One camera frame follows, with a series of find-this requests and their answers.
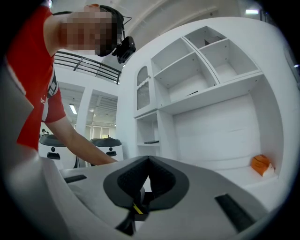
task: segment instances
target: white shelf unit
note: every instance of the white shelf unit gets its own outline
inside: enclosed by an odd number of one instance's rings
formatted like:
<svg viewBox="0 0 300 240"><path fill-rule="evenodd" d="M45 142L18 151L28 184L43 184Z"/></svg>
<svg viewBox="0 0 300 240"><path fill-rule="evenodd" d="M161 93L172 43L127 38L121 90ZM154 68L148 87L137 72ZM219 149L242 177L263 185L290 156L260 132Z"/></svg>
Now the white shelf unit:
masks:
<svg viewBox="0 0 300 240"><path fill-rule="evenodd" d="M156 75L164 68L193 52L194 49L185 40L177 39L152 58L153 74Z"/></svg>
<svg viewBox="0 0 300 240"><path fill-rule="evenodd" d="M214 37L219 37L220 39L226 38L221 33L207 26L193 31L185 36L185 38L197 49L205 46L205 40Z"/></svg>
<svg viewBox="0 0 300 240"><path fill-rule="evenodd" d="M148 113L136 119L137 154L160 156L160 143L146 144L149 141L159 141L157 111Z"/></svg>
<svg viewBox="0 0 300 240"><path fill-rule="evenodd" d="M180 58L154 76L158 107L219 84L204 59L196 52Z"/></svg>
<svg viewBox="0 0 300 240"><path fill-rule="evenodd" d="M280 111L262 73L218 85L157 111L161 156L208 168L247 188L278 178L283 136ZM252 169L265 154L276 171Z"/></svg>
<svg viewBox="0 0 300 240"><path fill-rule="evenodd" d="M258 66L235 43L223 39L199 49L220 83L259 72Z"/></svg>
<svg viewBox="0 0 300 240"><path fill-rule="evenodd" d="M220 40L205 45L213 37ZM157 105L136 118L138 155L208 168L243 188L278 178L279 107L268 80L243 50L204 27L175 40L150 65ZM145 146L153 140L160 142ZM272 160L272 176L261 177L251 168L258 154Z"/></svg>

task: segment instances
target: red t-shirt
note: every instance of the red t-shirt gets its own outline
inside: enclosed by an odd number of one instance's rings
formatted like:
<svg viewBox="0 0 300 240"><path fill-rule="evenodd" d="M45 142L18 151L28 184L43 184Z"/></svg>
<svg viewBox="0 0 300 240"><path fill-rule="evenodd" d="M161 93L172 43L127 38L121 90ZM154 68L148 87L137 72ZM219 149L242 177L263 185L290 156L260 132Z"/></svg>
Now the red t-shirt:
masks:
<svg viewBox="0 0 300 240"><path fill-rule="evenodd" d="M39 6L14 38L7 52L8 68L22 85L33 110L26 120L17 142L38 150L41 121L54 122L66 116L60 89L44 42L43 27L52 13Z"/></svg>

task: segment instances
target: ceiling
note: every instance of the ceiling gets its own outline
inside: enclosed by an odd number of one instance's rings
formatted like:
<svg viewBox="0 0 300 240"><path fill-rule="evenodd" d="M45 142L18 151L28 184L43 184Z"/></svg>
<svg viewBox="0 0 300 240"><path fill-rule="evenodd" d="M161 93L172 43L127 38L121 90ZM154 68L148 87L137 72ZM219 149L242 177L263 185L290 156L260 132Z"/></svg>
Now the ceiling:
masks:
<svg viewBox="0 0 300 240"><path fill-rule="evenodd" d="M125 25L126 35L131 35L137 50L161 34L193 21L221 17L245 16L252 0L53 0L52 12L76 11L84 5L98 3L132 17ZM103 63L122 70L123 64L108 55Z"/></svg>
<svg viewBox="0 0 300 240"><path fill-rule="evenodd" d="M77 114L71 111L70 104L73 104L77 113L84 88L76 85L60 82L61 100L67 118L76 124ZM117 114L117 99L102 96L97 91L93 91L87 115L87 125L94 126L114 126Z"/></svg>

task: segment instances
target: white robot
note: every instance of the white robot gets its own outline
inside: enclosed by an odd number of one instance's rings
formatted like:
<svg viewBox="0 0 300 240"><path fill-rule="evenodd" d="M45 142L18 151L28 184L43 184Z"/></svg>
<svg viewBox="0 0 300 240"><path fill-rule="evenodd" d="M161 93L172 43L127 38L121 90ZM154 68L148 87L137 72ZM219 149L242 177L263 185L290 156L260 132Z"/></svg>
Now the white robot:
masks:
<svg viewBox="0 0 300 240"><path fill-rule="evenodd" d="M58 169L77 167L76 155L73 154L55 135L42 135L38 143L41 157L52 159Z"/></svg>
<svg viewBox="0 0 300 240"><path fill-rule="evenodd" d="M101 151L111 156L117 161L123 160L122 143L119 139L114 138L93 138L90 140Z"/></svg>

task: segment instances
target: black slot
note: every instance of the black slot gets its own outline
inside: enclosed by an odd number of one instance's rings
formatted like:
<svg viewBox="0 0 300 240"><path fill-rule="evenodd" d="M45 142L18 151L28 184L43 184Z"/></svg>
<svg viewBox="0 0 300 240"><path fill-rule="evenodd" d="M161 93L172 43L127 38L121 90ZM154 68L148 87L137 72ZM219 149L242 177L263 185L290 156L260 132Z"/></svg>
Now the black slot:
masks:
<svg viewBox="0 0 300 240"><path fill-rule="evenodd" d="M58 153L48 152L47 153L47 158L60 160L60 155Z"/></svg>
<svg viewBox="0 0 300 240"><path fill-rule="evenodd" d="M215 199L238 232L242 232L255 222L228 194Z"/></svg>
<svg viewBox="0 0 300 240"><path fill-rule="evenodd" d="M106 153L108 156L110 157L113 157L113 156L116 156L117 155L117 152L116 151L112 151L112 152L107 152Z"/></svg>
<svg viewBox="0 0 300 240"><path fill-rule="evenodd" d="M81 174L81 175L77 175L77 176L73 176L73 177L64 178L64 180L66 181L66 183L71 183L71 182L77 182L77 181L80 181L80 180L83 180L86 178L87 178L86 176Z"/></svg>
<svg viewBox="0 0 300 240"><path fill-rule="evenodd" d="M152 192L145 192L144 201L142 204L149 205L149 203L154 200L154 195Z"/></svg>
<svg viewBox="0 0 300 240"><path fill-rule="evenodd" d="M144 222L148 217L148 214L135 214L135 221Z"/></svg>

